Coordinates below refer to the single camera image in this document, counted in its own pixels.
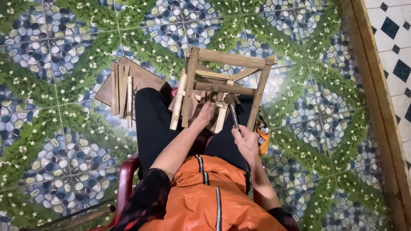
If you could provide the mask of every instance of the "black diamond pattern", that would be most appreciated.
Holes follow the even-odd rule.
[[[410,25],[407,21],[405,21],[403,27],[404,27],[406,30],[409,30],[410,27],[411,27],[411,25]]]
[[[395,118],[397,119],[397,124],[399,124],[401,118],[400,118],[399,116],[397,116],[397,115],[395,115]]]
[[[408,97],[411,98],[411,90],[409,88],[405,88],[404,94]]]
[[[387,12],[388,10],[388,6],[385,3],[382,3],[380,6],[381,10],[383,10],[384,12]]]
[[[408,107],[407,113],[405,113],[404,118],[405,118],[406,120],[408,120],[409,122],[411,122],[411,104],[410,104],[410,106]]]
[[[395,65],[393,74],[406,83],[410,73],[411,68],[399,59]]]
[[[395,36],[397,35],[397,32],[399,30],[399,26],[393,20],[386,17],[383,25],[381,26],[381,30],[390,38],[395,39]]]
[[[399,47],[397,45],[394,44],[393,46],[393,51],[398,55],[399,53]]]

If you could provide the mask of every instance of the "hammer head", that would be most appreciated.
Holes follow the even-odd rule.
[[[224,103],[235,105],[240,104],[240,101],[235,94],[227,94],[224,98]]]

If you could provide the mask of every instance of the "tiled floor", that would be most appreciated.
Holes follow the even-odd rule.
[[[411,1],[366,0],[365,4],[373,26],[410,170]]]
[[[367,6],[378,15],[384,68],[392,96],[407,104],[398,116],[411,141],[406,3]],[[0,8],[1,230],[112,198],[120,164],[137,143],[135,127],[94,99],[110,61],[124,55],[176,87],[189,45],[278,56],[262,100],[271,142],[263,159],[301,230],[392,230],[374,126],[338,10],[333,0],[9,0]],[[239,83],[258,80],[259,73]]]

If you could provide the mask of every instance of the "person's left hand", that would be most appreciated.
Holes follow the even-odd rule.
[[[215,114],[215,101],[217,95],[211,92],[203,91],[201,93],[201,100],[196,106],[196,110],[192,119],[194,119],[192,125],[198,127],[200,130],[204,129],[212,120]]]

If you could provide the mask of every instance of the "jacket sleeve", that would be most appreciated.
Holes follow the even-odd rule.
[[[171,182],[161,169],[149,169],[134,189],[111,231],[138,230],[146,222],[164,218]]]
[[[273,208],[267,211],[271,216],[273,216],[287,231],[300,231],[296,221],[293,216],[283,208]]]

